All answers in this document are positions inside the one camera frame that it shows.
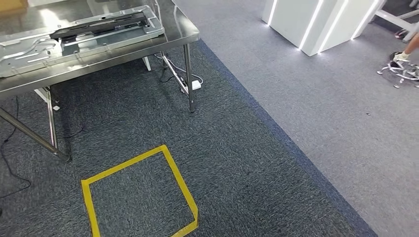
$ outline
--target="yellow tape square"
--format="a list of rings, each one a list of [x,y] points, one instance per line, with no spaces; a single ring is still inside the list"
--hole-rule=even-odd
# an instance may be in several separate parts
[[[114,166],[108,170],[105,170],[101,173],[96,174],[95,176],[92,176],[88,179],[82,180],[82,191],[83,191],[83,197],[84,197],[84,203],[86,205],[86,209],[87,209],[87,214],[89,216],[89,221],[90,221],[90,227],[92,230],[92,236],[93,237],[100,237],[100,232],[99,232],[99,226],[97,224],[97,219],[96,219],[96,214],[94,212],[94,207],[93,207],[93,201],[92,201],[92,197],[91,197],[91,192],[90,192],[90,184],[103,179],[113,173],[116,173],[130,165],[133,165],[137,162],[140,162],[152,155],[155,155],[159,152],[163,152],[163,155],[166,158],[166,161],[169,164],[169,167],[172,170],[172,173],[177,181],[177,184],[180,187],[180,190],[183,193],[183,196],[186,199],[186,202],[188,203],[189,208],[191,209],[192,215],[194,216],[194,221],[191,222],[190,224],[188,224],[187,226],[183,227],[182,229],[180,229],[178,232],[174,233],[172,235],[172,237],[183,237],[189,233],[191,233],[194,229],[196,229],[198,227],[198,207],[196,206],[196,203],[191,195],[191,193],[188,190],[188,187],[185,184],[185,181],[182,178],[182,175],[179,172],[179,169],[177,168],[176,164],[174,163],[173,157],[171,156],[168,147],[166,145],[161,145],[157,148],[154,148],[146,153],[143,153],[137,157],[134,157],[130,160],[125,161],[124,163],[121,163],[117,166]]]

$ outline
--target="white shoe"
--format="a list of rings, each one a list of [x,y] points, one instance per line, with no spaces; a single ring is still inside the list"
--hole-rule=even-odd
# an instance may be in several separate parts
[[[416,6],[416,8],[418,8],[418,6],[417,6],[418,3],[419,3],[419,0],[412,0],[409,7],[414,8]]]

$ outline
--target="steel tabletop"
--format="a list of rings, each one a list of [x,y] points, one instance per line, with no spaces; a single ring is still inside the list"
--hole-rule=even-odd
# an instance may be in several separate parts
[[[15,40],[20,34],[45,34],[71,26],[75,21],[148,5],[162,23],[165,33],[157,38],[103,52],[78,57],[64,63],[45,64],[37,70],[19,72],[0,78],[0,99],[34,89],[43,91],[48,107],[51,142],[47,142],[8,112],[0,108],[0,117],[63,160],[70,160],[57,146],[53,118],[53,104],[49,86],[100,71],[118,64],[161,53],[162,61],[175,76],[182,91],[188,96],[189,109],[194,111],[191,59],[189,44],[199,40],[199,31],[171,0],[9,0],[0,6],[0,42]],[[186,80],[183,80],[163,54],[164,50],[183,46]]]
[[[32,5],[32,2],[51,2]],[[58,30],[69,22],[148,5],[165,28],[157,38],[89,57],[0,78],[0,99],[143,58],[199,40],[199,31],[171,0],[28,0],[24,9],[0,12],[0,37],[26,31]]]

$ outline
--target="dark gray carpet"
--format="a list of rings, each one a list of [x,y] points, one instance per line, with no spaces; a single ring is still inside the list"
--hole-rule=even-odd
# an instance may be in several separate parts
[[[179,65],[180,52],[168,52]],[[152,72],[138,60],[54,86],[61,106],[58,134],[68,136],[82,126],[84,132],[60,139],[72,154],[68,164],[16,132],[5,156],[33,185],[0,200],[0,236],[90,235],[80,180],[161,144],[168,146],[198,205],[199,227],[190,236],[374,235],[349,225],[255,105],[196,45],[192,59],[194,72],[205,79],[194,114],[175,81],[158,82],[162,71],[155,58]],[[0,105],[11,113],[15,108],[13,98]],[[47,137],[46,104],[27,93],[19,96],[19,105],[19,118]],[[0,126],[3,140],[12,127],[2,119]],[[0,171],[0,195],[25,185],[8,175],[3,161]],[[161,155],[100,180],[91,190],[104,237],[168,236],[192,220]]]

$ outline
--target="floor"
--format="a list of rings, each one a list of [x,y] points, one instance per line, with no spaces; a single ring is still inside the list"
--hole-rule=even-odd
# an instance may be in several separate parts
[[[405,46],[392,32],[371,24],[309,58],[261,21],[264,1],[175,2],[379,236],[419,236],[419,89],[376,74]]]
[[[166,53],[183,62],[182,47]],[[0,198],[0,236],[91,236],[80,180],[161,144],[198,206],[199,227],[188,237],[376,236],[202,41],[191,45],[191,61],[205,75],[193,114],[176,81],[159,82],[155,57],[151,72],[135,60],[54,85],[58,144],[72,161],[58,162],[16,131],[3,158],[32,186]],[[34,92],[18,101],[19,119],[48,137],[46,104]],[[0,101],[12,114],[16,104]],[[1,141],[13,127],[3,119],[0,127]],[[0,197],[26,185],[3,159],[0,183]],[[172,236],[193,220],[161,153],[90,191],[103,237]]]

